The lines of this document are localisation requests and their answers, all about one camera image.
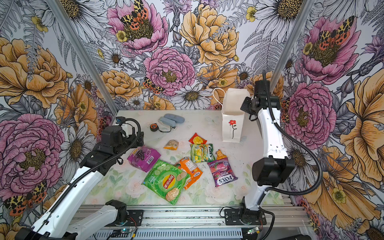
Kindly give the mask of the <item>white paper bag red flower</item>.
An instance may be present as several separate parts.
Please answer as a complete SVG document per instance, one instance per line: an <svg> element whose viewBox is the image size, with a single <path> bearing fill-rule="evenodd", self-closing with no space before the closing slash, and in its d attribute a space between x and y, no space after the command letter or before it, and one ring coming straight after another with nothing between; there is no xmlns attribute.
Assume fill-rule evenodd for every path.
<svg viewBox="0 0 384 240"><path fill-rule="evenodd" d="M245 119L241 106L250 93L246 89L213 89L213 97L222 106L222 139L223 142L239 143Z"/></svg>

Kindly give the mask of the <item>purple snack packet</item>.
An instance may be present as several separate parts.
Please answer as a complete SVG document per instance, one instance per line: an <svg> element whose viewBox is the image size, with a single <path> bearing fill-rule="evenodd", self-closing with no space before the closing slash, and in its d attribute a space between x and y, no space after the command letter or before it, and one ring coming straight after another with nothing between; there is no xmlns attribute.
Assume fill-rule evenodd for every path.
<svg viewBox="0 0 384 240"><path fill-rule="evenodd" d="M128 156L128 161L131 166L147 173L160 157L161 154L157 150L142 146L132 151Z"/></svg>

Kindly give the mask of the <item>green Lays chips bag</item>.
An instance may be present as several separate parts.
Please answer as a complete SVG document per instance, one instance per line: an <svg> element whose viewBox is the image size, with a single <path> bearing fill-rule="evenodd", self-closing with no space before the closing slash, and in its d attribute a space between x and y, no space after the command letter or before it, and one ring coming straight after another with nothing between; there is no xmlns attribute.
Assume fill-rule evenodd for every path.
<svg viewBox="0 0 384 240"><path fill-rule="evenodd" d="M142 185L170 204L175 205L189 177L190 175L185 171L158 160L148 172Z"/></svg>

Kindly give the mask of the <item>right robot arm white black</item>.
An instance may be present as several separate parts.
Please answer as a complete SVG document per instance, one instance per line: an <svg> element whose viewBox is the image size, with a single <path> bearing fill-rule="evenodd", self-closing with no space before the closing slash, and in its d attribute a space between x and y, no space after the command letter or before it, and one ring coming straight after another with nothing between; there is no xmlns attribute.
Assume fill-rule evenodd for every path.
<svg viewBox="0 0 384 240"><path fill-rule="evenodd" d="M261 225L261 205L265 196L285 182L293 171L294 161L289 159L284 145L283 134L275 124L280 124L281 105L276 96L270 95L270 82L257 81L254 85L254 96L246 97L241 110L250 114L250 121L257 121L263 140L263 157L252 166L252 177L255 185L243 197L240 204L239 218L245 225Z"/></svg>

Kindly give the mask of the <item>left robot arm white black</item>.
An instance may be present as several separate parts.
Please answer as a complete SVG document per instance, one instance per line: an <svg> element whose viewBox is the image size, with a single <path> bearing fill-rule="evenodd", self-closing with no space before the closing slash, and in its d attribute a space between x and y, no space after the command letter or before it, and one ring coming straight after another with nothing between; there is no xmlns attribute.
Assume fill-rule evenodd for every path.
<svg viewBox="0 0 384 240"><path fill-rule="evenodd" d="M128 220L127 205L111 200L99 210L81 221L71 221L91 190L102 180L115 164L122 164L122 156L130 149L144 144L140 124L135 123L132 133L127 135L121 125L106 127L102 140L81 161L74 178L53 205L32 227L22 228L17 240L85 240L101 228L124 225Z"/></svg>

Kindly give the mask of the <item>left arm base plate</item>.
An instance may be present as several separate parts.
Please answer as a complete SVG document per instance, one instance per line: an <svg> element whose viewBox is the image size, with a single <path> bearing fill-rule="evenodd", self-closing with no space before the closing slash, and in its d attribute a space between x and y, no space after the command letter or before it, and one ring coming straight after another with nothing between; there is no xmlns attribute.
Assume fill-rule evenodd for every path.
<svg viewBox="0 0 384 240"><path fill-rule="evenodd" d="M118 210L117 218L107 227L139 227L142 225L143 210Z"/></svg>

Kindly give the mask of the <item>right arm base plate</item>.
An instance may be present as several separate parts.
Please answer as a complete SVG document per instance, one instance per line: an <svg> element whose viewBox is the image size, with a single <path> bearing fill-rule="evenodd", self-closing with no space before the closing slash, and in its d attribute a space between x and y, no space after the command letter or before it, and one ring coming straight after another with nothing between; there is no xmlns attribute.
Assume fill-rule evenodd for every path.
<svg viewBox="0 0 384 240"><path fill-rule="evenodd" d="M224 209L224 219L227 226L261 226L266 225L267 220L262 211L248 209Z"/></svg>

